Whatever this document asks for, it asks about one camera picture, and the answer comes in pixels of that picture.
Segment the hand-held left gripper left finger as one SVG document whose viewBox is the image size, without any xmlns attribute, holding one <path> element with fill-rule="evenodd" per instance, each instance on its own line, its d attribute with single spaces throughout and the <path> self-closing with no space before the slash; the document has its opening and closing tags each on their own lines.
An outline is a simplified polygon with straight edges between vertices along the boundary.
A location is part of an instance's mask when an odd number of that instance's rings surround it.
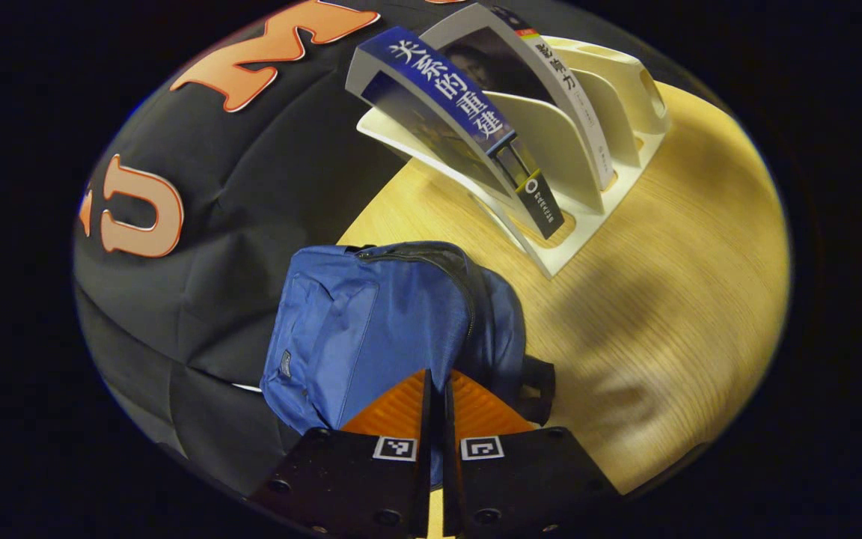
<svg viewBox="0 0 862 539">
<path fill-rule="evenodd" d="M 312 427 L 250 495 L 314 538 L 427 534 L 433 383 L 419 371 L 340 429 Z"/>
</svg>

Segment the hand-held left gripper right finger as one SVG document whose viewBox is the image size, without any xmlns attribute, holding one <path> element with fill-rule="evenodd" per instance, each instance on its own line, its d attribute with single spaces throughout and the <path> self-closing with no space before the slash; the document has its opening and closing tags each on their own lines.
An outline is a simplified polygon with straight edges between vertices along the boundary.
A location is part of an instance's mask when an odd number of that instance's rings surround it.
<svg viewBox="0 0 862 539">
<path fill-rule="evenodd" d="M 442 393 L 442 524 L 459 538 L 588 538 L 620 494 L 565 427 L 536 427 L 468 376 Z"/>
</svg>

